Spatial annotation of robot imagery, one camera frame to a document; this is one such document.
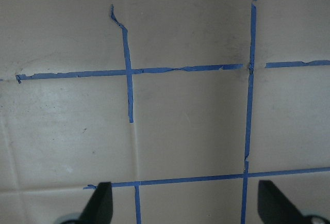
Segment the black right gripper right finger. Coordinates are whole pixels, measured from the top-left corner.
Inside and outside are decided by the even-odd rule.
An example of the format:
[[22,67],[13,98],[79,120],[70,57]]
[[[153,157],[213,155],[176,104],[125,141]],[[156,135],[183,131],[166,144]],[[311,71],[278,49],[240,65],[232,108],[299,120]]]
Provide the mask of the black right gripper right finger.
[[306,223],[301,212],[272,181],[259,181],[257,197],[257,210],[263,223]]

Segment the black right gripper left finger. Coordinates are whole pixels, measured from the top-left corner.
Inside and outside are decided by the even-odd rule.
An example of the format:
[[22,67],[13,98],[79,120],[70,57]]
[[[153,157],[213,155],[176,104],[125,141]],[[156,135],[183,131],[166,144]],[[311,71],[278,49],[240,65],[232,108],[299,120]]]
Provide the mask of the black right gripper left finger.
[[78,223],[109,224],[112,217],[112,185],[111,182],[101,182],[79,216]]

